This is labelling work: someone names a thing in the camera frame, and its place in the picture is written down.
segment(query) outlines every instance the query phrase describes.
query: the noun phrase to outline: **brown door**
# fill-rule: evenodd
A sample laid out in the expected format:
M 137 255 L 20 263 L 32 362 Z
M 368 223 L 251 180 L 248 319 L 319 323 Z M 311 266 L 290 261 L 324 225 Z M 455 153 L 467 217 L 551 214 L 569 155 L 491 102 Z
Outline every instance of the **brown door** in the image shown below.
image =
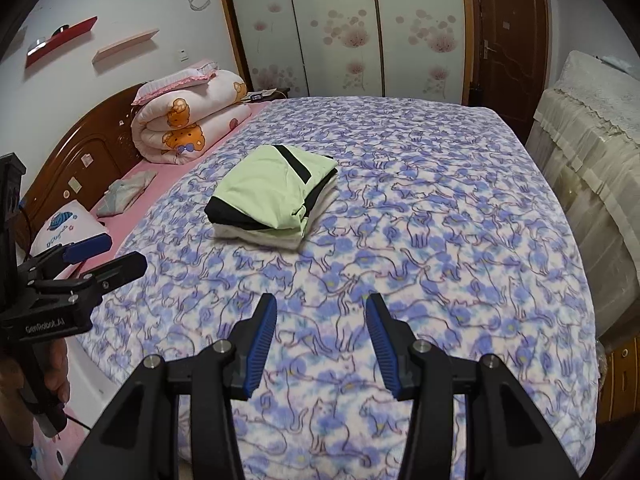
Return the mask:
M 495 110 L 523 144 L 545 87 L 546 0 L 480 0 L 482 106 Z

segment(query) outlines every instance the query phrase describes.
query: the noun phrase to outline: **wall shelf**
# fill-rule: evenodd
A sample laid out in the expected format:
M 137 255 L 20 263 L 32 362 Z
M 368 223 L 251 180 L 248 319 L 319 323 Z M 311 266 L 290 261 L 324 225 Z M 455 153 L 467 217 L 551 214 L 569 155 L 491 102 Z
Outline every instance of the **wall shelf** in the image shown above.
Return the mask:
M 30 67 L 41 57 L 46 56 L 49 52 L 56 49 L 60 45 L 65 44 L 67 41 L 70 41 L 73 38 L 77 38 L 81 34 L 89 32 L 97 21 L 98 16 L 94 16 L 92 18 L 89 18 L 88 20 L 84 20 L 84 22 L 77 23 L 73 27 L 69 27 L 67 30 L 63 30 L 52 38 L 49 38 L 44 46 L 40 47 L 37 50 L 34 50 L 30 54 L 27 54 L 27 61 L 24 67 Z
M 124 40 L 118 41 L 116 43 L 111 43 L 110 45 L 99 49 L 95 53 L 95 56 L 91 60 L 91 62 L 95 64 L 98 61 L 104 59 L 105 57 L 112 56 L 113 54 L 116 54 L 117 52 L 120 52 L 125 48 L 129 48 L 130 46 L 134 46 L 136 44 L 142 43 L 143 41 L 150 40 L 152 37 L 154 37 L 158 33 L 159 30 L 160 30 L 159 28 L 153 28 L 151 30 L 146 30 L 145 32 L 140 32 L 135 36 L 130 36 L 129 38 L 125 38 Z

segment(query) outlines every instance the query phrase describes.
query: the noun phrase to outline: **silver bolt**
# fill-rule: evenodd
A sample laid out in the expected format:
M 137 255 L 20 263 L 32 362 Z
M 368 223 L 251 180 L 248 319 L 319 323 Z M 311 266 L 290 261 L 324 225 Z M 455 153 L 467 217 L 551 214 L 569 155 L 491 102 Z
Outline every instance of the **silver bolt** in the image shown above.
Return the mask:
M 424 339 L 416 339 L 413 346 L 414 350 L 420 354 L 426 354 L 429 350 L 431 350 L 431 343 L 425 341 Z
M 500 366 L 500 358 L 493 354 L 485 355 L 482 358 L 482 364 L 490 369 L 497 368 Z
M 226 354 L 231 350 L 231 342 L 226 339 L 218 339 L 213 343 L 213 349 L 219 354 Z
M 158 368 L 162 359 L 158 354 L 151 354 L 144 358 L 142 364 L 145 365 L 145 368 Z

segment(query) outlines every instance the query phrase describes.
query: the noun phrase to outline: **bedspread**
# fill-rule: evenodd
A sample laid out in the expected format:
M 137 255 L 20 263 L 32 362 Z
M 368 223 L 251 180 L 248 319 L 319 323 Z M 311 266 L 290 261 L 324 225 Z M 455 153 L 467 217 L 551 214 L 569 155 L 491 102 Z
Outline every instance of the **bedspread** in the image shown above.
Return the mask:
M 250 150 L 291 144 L 338 162 L 339 197 L 298 252 L 216 240 L 204 206 Z M 260 387 L 233 402 L 249 479 L 393 479 L 411 402 L 385 390 L 364 321 L 392 315 L 450 355 L 500 355 L 583 471 L 595 433 L 594 316 L 562 210 L 492 111 L 411 99 L 278 101 L 177 182 L 119 253 L 146 276 L 81 337 L 117 383 L 146 354 L 184 357 L 228 335 L 263 292 L 278 322 Z M 188 399 L 180 452 L 189 455 Z M 455 402 L 452 478 L 465 468 Z

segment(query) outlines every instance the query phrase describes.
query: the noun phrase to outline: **sliding wardrobe door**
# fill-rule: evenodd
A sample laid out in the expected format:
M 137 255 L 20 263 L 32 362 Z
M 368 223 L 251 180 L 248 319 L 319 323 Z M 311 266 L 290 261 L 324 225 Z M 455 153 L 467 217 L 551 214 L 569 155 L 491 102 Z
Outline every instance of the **sliding wardrobe door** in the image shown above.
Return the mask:
M 460 103 L 464 0 L 378 0 L 389 97 Z
M 309 93 L 383 94 L 375 0 L 293 0 Z
M 307 96 L 291 0 L 233 0 L 254 89 L 291 88 Z

